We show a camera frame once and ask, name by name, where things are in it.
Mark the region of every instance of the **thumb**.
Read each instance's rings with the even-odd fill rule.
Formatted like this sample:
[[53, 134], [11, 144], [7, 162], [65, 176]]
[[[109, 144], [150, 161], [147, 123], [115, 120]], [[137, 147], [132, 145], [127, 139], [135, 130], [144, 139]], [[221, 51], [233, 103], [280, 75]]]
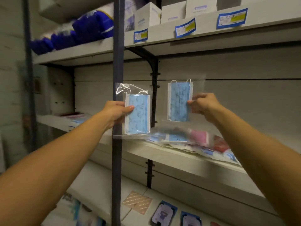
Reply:
[[133, 105], [131, 105], [131, 106], [128, 106], [128, 107], [124, 107], [123, 109], [122, 109], [122, 112], [124, 113], [124, 114], [127, 114], [127, 113], [130, 113], [130, 112], [132, 112], [133, 110], [134, 110], [134, 106]]

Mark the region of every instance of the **forearm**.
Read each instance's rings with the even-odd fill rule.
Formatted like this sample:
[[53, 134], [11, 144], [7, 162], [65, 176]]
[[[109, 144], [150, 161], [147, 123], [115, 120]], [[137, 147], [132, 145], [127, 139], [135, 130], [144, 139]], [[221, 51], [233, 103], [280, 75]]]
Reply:
[[301, 223], [301, 156], [231, 111], [213, 111], [217, 126], [246, 172], [288, 225]]
[[87, 162], [108, 120], [100, 112], [8, 169], [0, 177], [0, 225], [40, 224]]

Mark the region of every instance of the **hand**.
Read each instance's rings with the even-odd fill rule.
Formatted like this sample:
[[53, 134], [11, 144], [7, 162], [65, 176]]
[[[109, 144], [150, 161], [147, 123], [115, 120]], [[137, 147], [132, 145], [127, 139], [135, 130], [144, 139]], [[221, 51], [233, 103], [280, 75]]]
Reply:
[[187, 101], [187, 104], [191, 106], [191, 112], [203, 114], [210, 123], [215, 122], [216, 112], [224, 108], [218, 102], [214, 93], [201, 93], [193, 96], [192, 99], [193, 101]]
[[134, 106], [124, 107], [124, 102], [107, 101], [101, 111], [110, 117], [107, 129], [111, 129], [115, 124], [122, 123], [124, 116], [133, 110]]

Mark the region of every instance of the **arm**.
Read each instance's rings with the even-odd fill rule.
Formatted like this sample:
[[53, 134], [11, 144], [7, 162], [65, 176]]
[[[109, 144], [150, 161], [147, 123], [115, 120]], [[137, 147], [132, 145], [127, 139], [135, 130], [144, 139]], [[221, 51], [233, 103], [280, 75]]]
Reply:
[[133, 110], [123, 102], [31, 153], [0, 176], [0, 225], [40, 225], [84, 167], [103, 133]]
[[285, 223], [301, 225], [301, 155], [252, 128], [221, 106], [214, 94], [198, 95], [188, 104], [219, 129]]

